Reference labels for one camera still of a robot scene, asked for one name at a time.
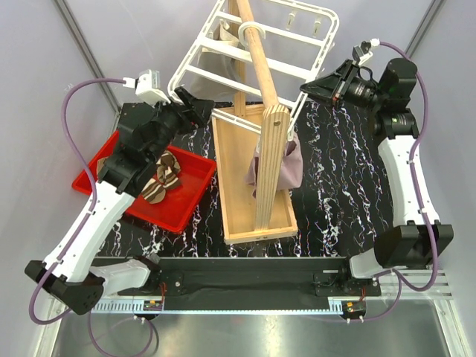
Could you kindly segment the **grey beige sock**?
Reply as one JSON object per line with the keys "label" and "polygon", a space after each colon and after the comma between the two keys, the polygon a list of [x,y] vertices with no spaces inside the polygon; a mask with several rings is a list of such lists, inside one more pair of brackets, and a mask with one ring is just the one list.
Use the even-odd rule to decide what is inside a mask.
{"label": "grey beige sock", "polygon": [[[208,34],[208,38],[218,41],[222,45],[242,49],[239,39],[231,31],[231,26],[223,19],[219,21],[213,33]],[[235,69],[235,62],[234,58],[207,48],[203,48],[198,56],[198,68],[229,80],[242,82]],[[200,75],[194,77],[190,86],[190,93],[193,96],[214,101],[226,101],[236,92],[236,89]]]}

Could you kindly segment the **brown argyle sock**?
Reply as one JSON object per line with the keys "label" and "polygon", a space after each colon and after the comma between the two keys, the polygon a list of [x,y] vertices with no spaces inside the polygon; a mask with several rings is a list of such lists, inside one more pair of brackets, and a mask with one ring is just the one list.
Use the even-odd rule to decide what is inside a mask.
{"label": "brown argyle sock", "polygon": [[98,178],[103,177],[108,171],[108,168],[106,166],[107,159],[108,157],[102,157],[97,160],[96,171],[97,171]]}

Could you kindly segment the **mauve sock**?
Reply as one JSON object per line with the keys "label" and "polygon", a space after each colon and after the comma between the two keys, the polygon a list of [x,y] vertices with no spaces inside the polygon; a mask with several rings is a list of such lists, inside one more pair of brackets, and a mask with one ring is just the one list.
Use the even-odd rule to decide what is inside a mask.
{"label": "mauve sock", "polygon": [[[245,175],[245,183],[253,187],[252,196],[256,197],[257,174],[260,154],[254,151],[253,158]],[[303,180],[303,156],[298,134],[293,133],[292,140],[286,142],[280,172],[277,181],[277,190],[291,190],[299,188]]]}

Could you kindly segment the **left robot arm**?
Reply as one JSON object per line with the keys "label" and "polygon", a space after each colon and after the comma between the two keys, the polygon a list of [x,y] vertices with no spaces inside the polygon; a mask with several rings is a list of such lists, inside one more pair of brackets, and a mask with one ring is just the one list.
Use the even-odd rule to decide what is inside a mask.
{"label": "left robot arm", "polygon": [[25,274],[36,283],[28,306],[33,322],[47,324],[35,313],[40,292],[56,298],[68,312],[84,315],[107,295],[127,289],[151,295],[159,289],[158,264],[150,258],[133,257],[100,267],[93,261],[115,223],[157,173],[157,163],[174,138],[206,126],[211,119],[213,100],[195,97],[182,86],[174,94],[144,103],[142,109],[119,120],[116,144],[97,175],[83,165],[90,196],[58,245],[25,267]]}

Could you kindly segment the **wooden stand with tray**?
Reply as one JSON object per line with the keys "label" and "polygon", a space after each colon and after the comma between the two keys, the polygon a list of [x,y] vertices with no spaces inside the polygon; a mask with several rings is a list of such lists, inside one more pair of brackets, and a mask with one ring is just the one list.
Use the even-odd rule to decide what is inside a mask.
{"label": "wooden stand with tray", "polygon": [[224,241],[228,245],[289,237],[298,230],[289,192],[277,188],[290,113],[278,101],[263,49],[264,36],[254,24],[251,5],[237,1],[236,7],[263,108],[246,105],[241,96],[234,100],[232,112],[240,119],[251,118],[260,127],[257,133],[221,123],[217,117],[212,119]]}

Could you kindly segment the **red plastic tray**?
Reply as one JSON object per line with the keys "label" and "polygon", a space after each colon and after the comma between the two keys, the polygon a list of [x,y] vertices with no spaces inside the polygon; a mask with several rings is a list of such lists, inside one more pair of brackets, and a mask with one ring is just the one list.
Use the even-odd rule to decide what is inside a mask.
{"label": "red plastic tray", "polygon": [[177,158],[181,167],[178,173],[180,185],[167,191],[158,204],[151,204],[142,197],[137,198],[125,214],[179,234],[186,228],[210,185],[216,162],[172,145],[167,149]]}

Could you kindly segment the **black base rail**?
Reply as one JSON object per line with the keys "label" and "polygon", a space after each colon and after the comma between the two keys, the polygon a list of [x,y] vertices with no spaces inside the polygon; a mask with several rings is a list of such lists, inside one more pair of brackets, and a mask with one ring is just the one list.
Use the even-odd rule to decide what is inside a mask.
{"label": "black base rail", "polygon": [[169,313],[319,313],[330,298],[358,300],[381,295],[377,282],[351,277],[347,259],[324,257],[162,257],[149,288],[122,288],[109,299],[164,299]]}

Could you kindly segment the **white clip hanger frame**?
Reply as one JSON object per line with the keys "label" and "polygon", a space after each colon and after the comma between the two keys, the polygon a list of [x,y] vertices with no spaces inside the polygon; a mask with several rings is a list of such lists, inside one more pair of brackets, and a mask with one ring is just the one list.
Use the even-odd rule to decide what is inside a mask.
{"label": "white clip hanger frame", "polygon": [[[228,89],[235,89],[259,97],[263,100],[265,106],[273,106],[279,103],[290,110],[287,135],[288,140],[291,141],[295,122],[308,96],[302,92],[295,100],[278,96],[271,73],[276,71],[298,78],[306,83],[314,80],[320,74],[324,60],[333,47],[340,21],[335,11],[314,4],[301,1],[273,1],[272,3],[289,10],[286,28],[276,28],[256,22],[248,1],[237,2],[237,15],[232,14],[226,8],[224,1],[216,1],[198,36],[169,81],[167,91],[173,98],[178,99],[175,89],[181,84],[184,75],[197,74],[201,78]],[[314,30],[311,36],[304,36],[291,31],[293,18],[299,13],[308,13],[315,16]],[[238,45],[226,44],[212,38],[213,28],[219,24],[237,26]],[[269,58],[265,55],[263,48],[263,42],[268,34],[311,45],[317,50],[316,58],[308,67],[300,67]],[[198,60],[198,55],[203,50],[238,62],[251,63],[257,75],[259,87],[254,88],[224,75],[214,74],[212,71],[198,67],[194,62]]]}

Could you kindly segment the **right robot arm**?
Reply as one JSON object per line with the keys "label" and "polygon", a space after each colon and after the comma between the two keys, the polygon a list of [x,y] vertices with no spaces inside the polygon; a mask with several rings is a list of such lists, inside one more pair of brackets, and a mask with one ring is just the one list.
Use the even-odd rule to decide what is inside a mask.
{"label": "right robot arm", "polygon": [[408,107],[417,84],[417,66],[395,58],[379,81],[365,79],[364,66],[351,59],[331,74],[303,84],[300,90],[320,104],[338,109],[352,104],[370,112],[370,134],[385,166],[393,201],[393,227],[374,246],[350,258],[350,269],[338,275],[339,289],[354,295],[364,278],[391,268],[438,266],[440,255],[454,238],[451,225],[441,222],[426,187],[419,158],[419,131]]}

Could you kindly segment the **black marble mat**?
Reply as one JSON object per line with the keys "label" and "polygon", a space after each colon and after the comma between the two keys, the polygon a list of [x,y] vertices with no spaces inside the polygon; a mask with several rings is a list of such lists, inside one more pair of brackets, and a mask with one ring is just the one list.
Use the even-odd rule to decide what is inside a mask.
{"label": "black marble mat", "polygon": [[392,224],[392,199],[367,117],[348,106],[332,111],[307,103],[296,130],[303,156],[302,185],[292,191],[297,233],[292,237],[227,245],[217,178],[180,234],[132,216],[115,224],[100,249],[104,257],[155,253],[164,257],[334,257],[373,246]]}

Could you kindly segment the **brown striped sock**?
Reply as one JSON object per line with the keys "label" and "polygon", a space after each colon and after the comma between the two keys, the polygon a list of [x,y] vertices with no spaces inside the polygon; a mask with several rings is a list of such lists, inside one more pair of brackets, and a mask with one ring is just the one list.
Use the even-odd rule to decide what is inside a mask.
{"label": "brown striped sock", "polygon": [[179,174],[181,165],[178,159],[166,150],[156,162],[156,173],[146,183],[141,196],[151,205],[156,205],[165,199],[169,190],[181,186]]}

